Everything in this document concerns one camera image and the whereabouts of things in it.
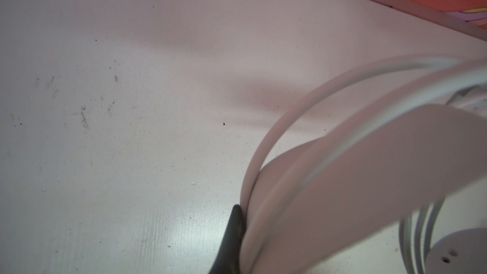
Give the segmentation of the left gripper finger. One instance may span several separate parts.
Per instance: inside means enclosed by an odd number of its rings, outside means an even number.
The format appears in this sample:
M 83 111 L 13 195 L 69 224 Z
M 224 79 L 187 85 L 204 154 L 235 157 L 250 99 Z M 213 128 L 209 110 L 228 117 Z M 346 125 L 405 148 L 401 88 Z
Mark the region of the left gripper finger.
M 209 274 L 240 273 L 240 250 L 246 221 L 240 205 L 234 205 L 213 266 Z

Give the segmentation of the white headphones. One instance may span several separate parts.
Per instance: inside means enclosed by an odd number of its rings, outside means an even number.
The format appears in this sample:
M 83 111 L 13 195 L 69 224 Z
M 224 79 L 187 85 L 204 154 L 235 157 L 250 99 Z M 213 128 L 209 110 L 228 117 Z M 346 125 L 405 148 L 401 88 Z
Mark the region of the white headphones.
M 325 136 L 266 158 L 309 109 L 367 79 L 429 73 L 380 97 Z M 243 180 L 241 273 L 303 273 L 486 175 L 486 119 L 444 95 L 486 82 L 486 60 L 397 57 L 321 85 L 269 130 Z

